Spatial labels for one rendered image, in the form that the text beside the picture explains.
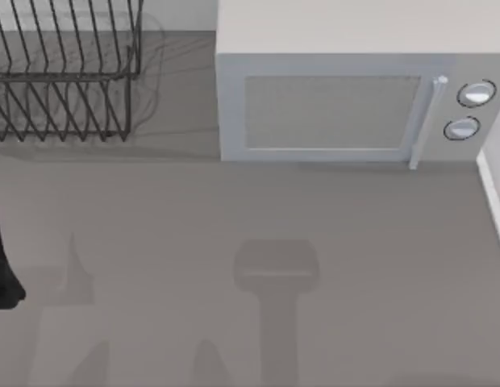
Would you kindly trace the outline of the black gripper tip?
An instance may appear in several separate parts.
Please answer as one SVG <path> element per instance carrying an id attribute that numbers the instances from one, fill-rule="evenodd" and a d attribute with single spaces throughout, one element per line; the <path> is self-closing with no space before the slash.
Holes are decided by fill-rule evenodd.
<path id="1" fill-rule="evenodd" d="M 27 296 L 6 257 L 0 230 L 0 310 L 13 310 Z"/>

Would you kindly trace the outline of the pale microwave oven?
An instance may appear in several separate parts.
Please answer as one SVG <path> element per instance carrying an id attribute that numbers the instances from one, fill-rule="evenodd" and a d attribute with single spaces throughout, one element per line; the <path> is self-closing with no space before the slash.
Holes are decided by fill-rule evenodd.
<path id="1" fill-rule="evenodd" d="M 219 53 L 453 56 L 419 165 L 474 162 L 500 113 L 500 0 L 219 0 L 215 58 Z M 495 97 L 461 106 L 460 88 L 482 80 L 497 86 Z M 446 124 L 468 116 L 480 131 L 446 139 Z"/>

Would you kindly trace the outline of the microwave oven door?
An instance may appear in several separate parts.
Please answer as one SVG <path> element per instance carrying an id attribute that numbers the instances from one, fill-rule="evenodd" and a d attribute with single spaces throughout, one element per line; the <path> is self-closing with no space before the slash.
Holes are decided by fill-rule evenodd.
<path id="1" fill-rule="evenodd" d="M 405 162 L 456 61 L 438 54 L 219 53 L 225 161 Z"/>

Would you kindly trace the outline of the small microwave knob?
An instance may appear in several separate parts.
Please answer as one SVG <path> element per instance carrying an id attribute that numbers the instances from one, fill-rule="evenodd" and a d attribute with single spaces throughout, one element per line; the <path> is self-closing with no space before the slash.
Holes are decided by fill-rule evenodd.
<path id="1" fill-rule="evenodd" d="M 480 121 L 468 116 L 447 123 L 444 127 L 444 136 L 450 141 L 464 141 L 474 137 L 480 129 Z"/>

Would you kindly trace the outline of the large microwave knob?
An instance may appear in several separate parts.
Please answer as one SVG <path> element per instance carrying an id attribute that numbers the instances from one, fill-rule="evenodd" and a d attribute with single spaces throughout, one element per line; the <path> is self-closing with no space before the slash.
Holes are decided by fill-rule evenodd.
<path id="1" fill-rule="evenodd" d="M 490 80 L 482 80 L 463 85 L 457 93 L 456 100 L 466 108 L 473 109 L 484 106 L 497 93 L 497 86 Z"/>

